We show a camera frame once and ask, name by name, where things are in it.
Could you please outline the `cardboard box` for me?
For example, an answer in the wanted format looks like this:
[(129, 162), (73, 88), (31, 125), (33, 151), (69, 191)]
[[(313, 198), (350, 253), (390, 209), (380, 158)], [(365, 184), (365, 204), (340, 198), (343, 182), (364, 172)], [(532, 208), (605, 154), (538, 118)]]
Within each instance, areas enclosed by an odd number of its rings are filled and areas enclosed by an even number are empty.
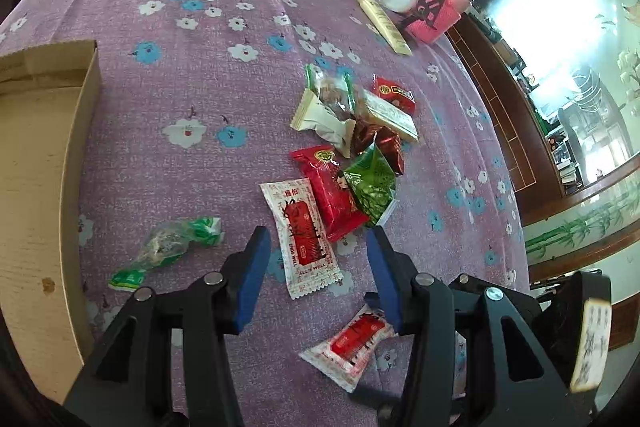
[(79, 260), (79, 187), (101, 88), (98, 46), (1, 59), (1, 310), (26, 372), (63, 402), (92, 349)]

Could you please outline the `cream white snack packet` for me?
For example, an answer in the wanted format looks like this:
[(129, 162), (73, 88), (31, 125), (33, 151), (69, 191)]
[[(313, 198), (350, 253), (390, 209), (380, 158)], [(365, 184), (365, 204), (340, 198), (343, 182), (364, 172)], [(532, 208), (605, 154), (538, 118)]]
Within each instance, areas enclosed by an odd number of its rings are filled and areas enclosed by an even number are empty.
[(341, 120), (310, 89), (305, 89), (297, 105), (290, 127), (295, 131), (312, 130), (333, 145), (345, 158), (352, 157), (352, 137), (356, 121)]

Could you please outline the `pink knit sleeve bottle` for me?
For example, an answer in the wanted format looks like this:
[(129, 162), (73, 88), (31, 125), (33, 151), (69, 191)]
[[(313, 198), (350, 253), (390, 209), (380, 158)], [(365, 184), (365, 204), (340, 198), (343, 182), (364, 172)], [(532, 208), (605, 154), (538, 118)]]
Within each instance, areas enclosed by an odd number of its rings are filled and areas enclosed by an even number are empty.
[(438, 40), (445, 32), (461, 20), (475, 0), (446, 0), (439, 16), (435, 20), (435, 27), (427, 27), (426, 23), (415, 22), (407, 29), (403, 29), (406, 34), (416, 38), (426, 44), (432, 44)]

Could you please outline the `white red snack packet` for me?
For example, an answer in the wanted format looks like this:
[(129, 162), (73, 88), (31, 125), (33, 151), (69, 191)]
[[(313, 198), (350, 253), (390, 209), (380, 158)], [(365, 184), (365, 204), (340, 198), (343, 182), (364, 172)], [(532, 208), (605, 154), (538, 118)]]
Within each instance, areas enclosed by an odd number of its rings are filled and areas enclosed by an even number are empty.
[(259, 185), (276, 224), (285, 283), (292, 299), (343, 280), (308, 179)]
[(363, 306), (338, 333), (298, 356), (353, 393), (378, 344), (394, 336), (393, 326), (381, 310)]

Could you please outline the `green clear snack packet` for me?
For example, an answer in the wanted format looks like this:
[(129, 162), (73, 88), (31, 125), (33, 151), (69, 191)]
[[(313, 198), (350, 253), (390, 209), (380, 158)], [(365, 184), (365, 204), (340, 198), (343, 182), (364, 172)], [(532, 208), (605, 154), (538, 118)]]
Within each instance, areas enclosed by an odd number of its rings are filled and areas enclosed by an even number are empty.
[(115, 291), (136, 291), (151, 271), (173, 265), (193, 245), (213, 247), (223, 241), (224, 230), (218, 217), (164, 223), (151, 231), (137, 257), (116, 271), (108, 286)]

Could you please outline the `dark red foil packet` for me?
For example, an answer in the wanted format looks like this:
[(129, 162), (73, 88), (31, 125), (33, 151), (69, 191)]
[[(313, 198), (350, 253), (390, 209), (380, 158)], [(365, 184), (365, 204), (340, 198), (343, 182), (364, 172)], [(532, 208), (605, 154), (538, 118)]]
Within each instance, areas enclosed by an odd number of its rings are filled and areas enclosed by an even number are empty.
[(402, 156), (399, 135), (385, 126), (367, 124), (357, 120), (352, 136), (352, 151), (359, 155), (371, 144), (375, 144), (380, 150), (396, 176), (402, 176), (405, 173), (405, 161)]

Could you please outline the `small red snack packet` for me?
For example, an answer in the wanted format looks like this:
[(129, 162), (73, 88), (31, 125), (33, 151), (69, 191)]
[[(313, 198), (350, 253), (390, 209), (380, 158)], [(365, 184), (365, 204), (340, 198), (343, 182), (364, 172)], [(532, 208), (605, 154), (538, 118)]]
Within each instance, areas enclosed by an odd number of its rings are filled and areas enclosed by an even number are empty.
[(404, 113), (413, 116), (416, 111), (416, 99), (413, 93), (400, 83), (381, 76), (372, 80), (373, 92), (382, 100), (398, 107)]

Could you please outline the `clear green nut packet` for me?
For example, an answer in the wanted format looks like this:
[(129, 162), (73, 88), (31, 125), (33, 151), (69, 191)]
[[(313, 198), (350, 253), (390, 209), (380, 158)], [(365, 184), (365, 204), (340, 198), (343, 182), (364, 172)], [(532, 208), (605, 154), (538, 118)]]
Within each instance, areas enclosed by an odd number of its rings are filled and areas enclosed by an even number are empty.
[(352, 76), (347, 72), (332, 75), (317, 65), (305, 66), (306, 88), (314, 92), (319, 100), (341, 119), (352, 117), (355, 109)]

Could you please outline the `white red snack packet lower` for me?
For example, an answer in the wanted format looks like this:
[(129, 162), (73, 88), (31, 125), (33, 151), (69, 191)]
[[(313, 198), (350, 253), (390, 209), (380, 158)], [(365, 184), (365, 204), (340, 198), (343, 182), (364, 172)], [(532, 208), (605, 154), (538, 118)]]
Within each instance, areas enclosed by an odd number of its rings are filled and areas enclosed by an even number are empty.
[(378, 344), (394, 336), (393, 326), (381, 310), (363, 306), (338, 333), (298, 356), (353, 393)]

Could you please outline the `black phone stand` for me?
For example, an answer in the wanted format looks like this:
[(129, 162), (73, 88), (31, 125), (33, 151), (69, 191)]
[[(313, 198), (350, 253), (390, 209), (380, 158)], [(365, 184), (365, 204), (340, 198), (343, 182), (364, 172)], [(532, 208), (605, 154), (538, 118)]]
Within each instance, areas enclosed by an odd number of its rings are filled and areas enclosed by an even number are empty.
[(415, 22), (434, 28), (446, 0), (380, 0), (384, 8), (402, 16), (400, 29), (407, 29)]

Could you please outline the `yellow biscuit packet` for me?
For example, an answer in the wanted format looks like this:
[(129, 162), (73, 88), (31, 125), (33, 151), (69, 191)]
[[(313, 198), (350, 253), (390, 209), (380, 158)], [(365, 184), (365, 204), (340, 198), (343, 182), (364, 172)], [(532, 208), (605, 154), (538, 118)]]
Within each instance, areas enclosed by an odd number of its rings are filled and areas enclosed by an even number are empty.
[(356, 116), (368, 124), (384, 126), (396, 132), (401, 140), (416, 143), (419, 133), (410, 115), (366, 89), (355, 94)]

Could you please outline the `green tea packet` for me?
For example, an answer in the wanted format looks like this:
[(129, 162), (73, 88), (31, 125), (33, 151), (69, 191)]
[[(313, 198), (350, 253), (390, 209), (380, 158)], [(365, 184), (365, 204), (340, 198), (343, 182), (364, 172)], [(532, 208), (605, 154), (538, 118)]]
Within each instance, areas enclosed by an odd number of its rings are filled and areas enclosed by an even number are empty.
[(396, 174), (372, 143), (348, 168), (344, 177), (369, 225), (384, 225), (397, 205)]

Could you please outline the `purple floral tablecloth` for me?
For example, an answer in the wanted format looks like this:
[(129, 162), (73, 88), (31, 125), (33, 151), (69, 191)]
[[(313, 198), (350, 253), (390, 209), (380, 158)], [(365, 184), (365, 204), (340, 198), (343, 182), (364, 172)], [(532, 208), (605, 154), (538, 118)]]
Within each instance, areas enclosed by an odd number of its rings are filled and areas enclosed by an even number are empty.
[[(293, 300), (259, 184), (296, 179), (291, 150), (323, 143), (290, 127), (304, 66), (373, 75), (416, 95), (419, 142), (404, 150), (398, 206), (386, 225), (419, 270), (528, 286), (523, 231), (491, 109), (447, 39), (395, 54), (356, 0), (22, 0), (1, 22), (1, 55), (94, 40), (101, 93), (86, 142), (77, 236), (79, 316), (101, 336), (127, 300), (108, 279), (152, 228), (221, 219), (219, 247), (152, 272), (157, 291), (188, 286), (242, 249), (256, 225), (273, 234), (253, 321), (227, 340), (247, 426), (376, 426), (298, 352), (338, 331), (374, 289), (363, 229), (337, 244), (343, 282)], [(51, 254), (1, 269), (1, 306), (37, 389), (62, 402), (81, 368)]]

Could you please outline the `cream lotion tube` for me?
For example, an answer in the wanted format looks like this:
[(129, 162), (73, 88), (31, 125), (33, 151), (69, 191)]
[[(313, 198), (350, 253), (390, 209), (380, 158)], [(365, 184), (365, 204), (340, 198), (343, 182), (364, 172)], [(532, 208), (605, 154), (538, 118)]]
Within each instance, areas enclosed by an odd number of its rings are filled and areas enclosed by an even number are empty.
[(411, 56), (412, 51), (405, 38), (383, 10), (374, 0), (357, 0), (360, 9), (369, 17), (370, 22), (378, 30), (392, 50), (399, 55)]

